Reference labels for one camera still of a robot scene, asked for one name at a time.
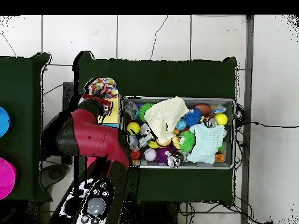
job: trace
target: soda can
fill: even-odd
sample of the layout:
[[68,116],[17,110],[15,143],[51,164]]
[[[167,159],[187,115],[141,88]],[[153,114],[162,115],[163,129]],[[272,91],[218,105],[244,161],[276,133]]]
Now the soda can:
[[206,116],[203,122],[207,128],[213,128],[217,125],[217,120],[215,118],[212,118],[211,116]]

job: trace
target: white cloth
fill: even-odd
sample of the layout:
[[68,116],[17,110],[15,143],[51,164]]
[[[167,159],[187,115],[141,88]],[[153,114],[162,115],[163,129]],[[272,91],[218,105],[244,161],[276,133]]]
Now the white cloth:
[[144,119],[157,136],[158,142],[164,144],[175,136],[173,130],[176,123],[188,112],[184,100],[176,96],[154,104],[145,112]]

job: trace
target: brown football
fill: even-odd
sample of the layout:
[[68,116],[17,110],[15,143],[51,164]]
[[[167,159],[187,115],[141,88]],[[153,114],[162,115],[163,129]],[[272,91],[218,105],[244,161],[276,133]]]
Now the brown football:
[[207,116],[212,112],[211,107],[208,104],[200,103],[195,106],[203,116]]

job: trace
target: blue spiky ball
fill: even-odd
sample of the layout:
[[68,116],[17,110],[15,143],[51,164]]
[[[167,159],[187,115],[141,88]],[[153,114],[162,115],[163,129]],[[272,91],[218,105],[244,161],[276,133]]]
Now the blue spiky ball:
[[200,110],[198,110],[197,108],[191,109],[183,117],[188,127],[198,124],[200,122],[200,118],[201,118]]

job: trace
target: orange ball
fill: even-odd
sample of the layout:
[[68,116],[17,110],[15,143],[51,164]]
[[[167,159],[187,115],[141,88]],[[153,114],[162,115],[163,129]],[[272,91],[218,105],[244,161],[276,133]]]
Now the orange ball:
[[138,160],[141,156],[141,152],[139,150],[137,151],[130,150],[130,156],[133,160]]

